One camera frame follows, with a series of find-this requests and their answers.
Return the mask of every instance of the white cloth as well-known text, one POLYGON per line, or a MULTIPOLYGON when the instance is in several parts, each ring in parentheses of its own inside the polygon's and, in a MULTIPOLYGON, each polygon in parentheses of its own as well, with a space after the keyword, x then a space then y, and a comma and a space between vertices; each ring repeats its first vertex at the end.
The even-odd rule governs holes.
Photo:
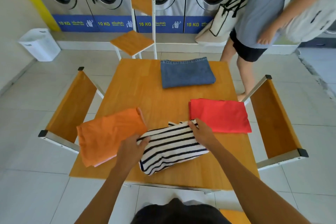
POLYGON ((167 128, 150 130, 144 133, 137 143, 148 136, 150 142, 139 162, 141 170, 147 175, 209 152, 196 141, 187 121, 180 124, 170 122, 167 128))

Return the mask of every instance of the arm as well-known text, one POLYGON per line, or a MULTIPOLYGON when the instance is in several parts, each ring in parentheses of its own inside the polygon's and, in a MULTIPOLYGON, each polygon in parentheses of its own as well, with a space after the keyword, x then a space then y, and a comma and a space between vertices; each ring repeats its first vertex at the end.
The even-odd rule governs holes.
POLYGON ((196 140, 220 163, 239 203, 252 224, 310 224, 294 207, 244 167, 213 135, 203 121, 189 122, 196 140))
POLYGON ((292 0, 278 18, 262 33, 258 44, 270 44, 277 30, 301 14, 317 0, 292 0))
POLYGON ((84 209, 75 224, 107 224, 119 191, 132 167, 140 161, 149 138, 137 145, 138 135, 133 135, 121 142, 117 153, 117 162, 103 186, 84 209))

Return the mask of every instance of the wooden table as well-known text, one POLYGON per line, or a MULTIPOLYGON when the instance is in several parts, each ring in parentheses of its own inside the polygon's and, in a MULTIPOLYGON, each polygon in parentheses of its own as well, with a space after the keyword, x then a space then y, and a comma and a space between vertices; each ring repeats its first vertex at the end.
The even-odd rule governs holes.
MULTIPOLYGON (((148 129, 151 130, 167 127, 169 121, 178 123, 188 120, 190 99, 237 100, 227 63, 210 61, 209 64, 216 77, 214 84, 162 89, 160 60, 122 59, 96 117, 140 107, 148 129)), ((248 170, 259 177, 247 134, 216 133, 215 136, 248 170)), ((115 162, 116 158, 113 158, 98 167, 85 167, 81 154, 78 154, 70 176, 106 179, 115 162)), ((125 182, 202 190, 232 190, 211 153, 173 165, 152 176, 145 175, 136 165, 125 182)))

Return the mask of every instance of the chair backrest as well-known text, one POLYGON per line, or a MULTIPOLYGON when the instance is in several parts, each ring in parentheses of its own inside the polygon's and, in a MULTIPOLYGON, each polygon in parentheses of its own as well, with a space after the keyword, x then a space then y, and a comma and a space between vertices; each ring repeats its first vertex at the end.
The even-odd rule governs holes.
POLYGON ((307 158, 307 151, 301 147, 273 85, 272 77, 265 75, 249 97, 268 157, 267 160, 257 163, 258 169, 307 158))
POLYGON ((74 152, 79 151, 78 145, 74 144, 77 138, 76 127, 83 123, 97 91, 97 87, 83 69, 84 67, 78 69, 46 129, 39 134, 40 138, 74 152))
MULTIPOLYGON (((138 10, 152 17, 152 34, 153 34, 153 41, 155 42, 156 41, 155 0, 131 0, 131 3, 133 10, 138 10)), ((133 17, 134 17, 134 11, 132 11, 132 21, 133 21, 133 30, 136 30, 135 18, 133 17)))
POLYGON ((226 210, 226 209, 219 209, 219 211, 232 224, 251 224, 251 222, 246 217, 246 214, 244 212, 226 210))

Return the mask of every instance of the bare foot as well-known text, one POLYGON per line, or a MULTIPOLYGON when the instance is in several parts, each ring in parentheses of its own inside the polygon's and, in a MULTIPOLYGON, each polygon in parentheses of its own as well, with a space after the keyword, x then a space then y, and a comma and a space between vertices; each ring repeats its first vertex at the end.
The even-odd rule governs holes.
POLYGON ((238 98, 238 101, 239 101, 239 102, 241 102, 245 97, 246 97, 245 92, 242 93, 242 94, 238 94, 238 95, 237 95, 237 98, 238 98))

